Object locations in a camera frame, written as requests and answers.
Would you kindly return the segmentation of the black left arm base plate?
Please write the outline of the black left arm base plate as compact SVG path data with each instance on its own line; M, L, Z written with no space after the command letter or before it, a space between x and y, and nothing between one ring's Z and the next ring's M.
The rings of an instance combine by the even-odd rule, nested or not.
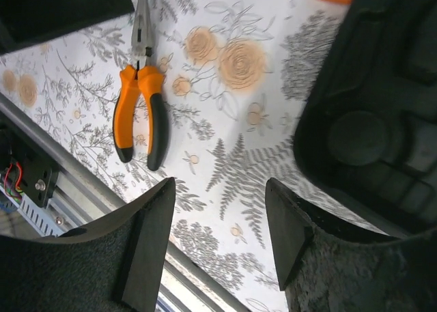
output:
M28 196L45 208L53 196L59 173L55 161L24 134L1 122L1 189L20 203Z

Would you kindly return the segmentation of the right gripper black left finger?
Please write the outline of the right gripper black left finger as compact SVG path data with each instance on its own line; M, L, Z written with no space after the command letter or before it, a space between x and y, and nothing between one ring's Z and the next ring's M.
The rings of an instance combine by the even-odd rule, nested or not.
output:
M1 237L2 311L153 311L175 180L65 234Z

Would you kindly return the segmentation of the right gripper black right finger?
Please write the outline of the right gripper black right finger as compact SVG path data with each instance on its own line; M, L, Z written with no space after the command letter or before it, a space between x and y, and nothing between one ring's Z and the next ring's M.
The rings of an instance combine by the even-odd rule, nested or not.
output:
M290 311L435 311L436 230L399 239L266 183L279 288Z

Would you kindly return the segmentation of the black plastic tool case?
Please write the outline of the black plastic tool case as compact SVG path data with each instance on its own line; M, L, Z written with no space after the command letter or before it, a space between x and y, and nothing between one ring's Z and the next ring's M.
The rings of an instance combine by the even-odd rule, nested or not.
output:
M436 226L436 0L353 0L294 157L311 183L390 236Z

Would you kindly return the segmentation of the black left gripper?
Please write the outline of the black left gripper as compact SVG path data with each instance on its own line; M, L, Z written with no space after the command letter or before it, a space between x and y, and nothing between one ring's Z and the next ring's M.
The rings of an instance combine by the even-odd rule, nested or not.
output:
M1 54L133 11L132 0L1 0Z

